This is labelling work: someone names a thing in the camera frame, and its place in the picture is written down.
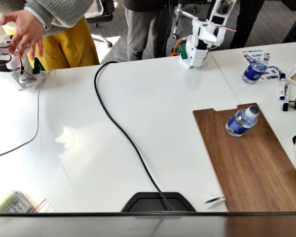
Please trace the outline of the person's hand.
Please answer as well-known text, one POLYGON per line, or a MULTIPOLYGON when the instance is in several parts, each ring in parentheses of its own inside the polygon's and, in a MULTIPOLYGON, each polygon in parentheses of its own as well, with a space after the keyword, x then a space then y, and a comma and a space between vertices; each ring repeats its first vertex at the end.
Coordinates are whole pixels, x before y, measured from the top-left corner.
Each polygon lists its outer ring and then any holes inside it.
POLYGON ((30 12, 26 10, 14 11, 0 18, 0 25, 6 25, 9 22, 15 23, 15 33, 11 40, 9 52, 15 53, 16 57, 22 59, 27 47, 29 47, 30 59, 34 60, 36 46, 40 57, 43 56, 43 25, 30 12))

